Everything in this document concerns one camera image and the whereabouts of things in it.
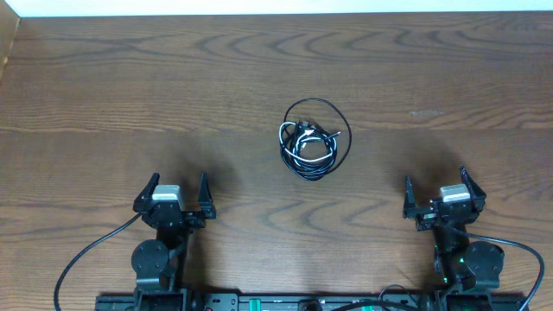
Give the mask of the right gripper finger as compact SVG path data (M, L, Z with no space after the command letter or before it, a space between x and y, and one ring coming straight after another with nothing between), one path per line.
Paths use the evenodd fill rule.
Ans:
M405 196L404 196L404 206L403 206L403 218L413 219L420 213L419 206L416 203L410 177L406 176L404 180L405 180Z
M461 182L467 187L470 195L470 200L477 212L482 212L486 204L486 193L481 187L472 179L467 169L464 166L460 166Z

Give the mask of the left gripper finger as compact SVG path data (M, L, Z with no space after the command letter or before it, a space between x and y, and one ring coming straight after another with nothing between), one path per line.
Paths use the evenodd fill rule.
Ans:
M213 203L213 198L209 190L206 173L203 173L200 178L200 188L197 202L205 219L216 218L216 207Z
M159 184L160 174L154 173L148 183L135 198L133 202L133 211L135 213L147 213L154 206L153 193Z

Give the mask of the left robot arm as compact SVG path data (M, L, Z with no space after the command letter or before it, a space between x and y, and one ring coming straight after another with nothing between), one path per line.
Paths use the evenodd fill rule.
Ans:
M187 257L188 240L195 230L216 218L216 207L209 190L207 175L202 174L197 203L199 209L185 208L178 185L161 185L154 173L133 202L133 211L156 237L139 244L132 253L131 266L136 273L134 311L202 310L200 294L181 286L181 268Z

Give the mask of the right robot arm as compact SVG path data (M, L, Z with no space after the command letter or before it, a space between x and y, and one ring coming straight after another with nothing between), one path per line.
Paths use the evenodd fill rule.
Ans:
M420 299L423 310L491 310L491 292L499 287L505 253L496 244L469 240L466 226L483 211L486 193L460 168L461 182L440 188L426 206L416 203L410 178L405 179L403 217L418 231L431 231L434 266L445 286Z

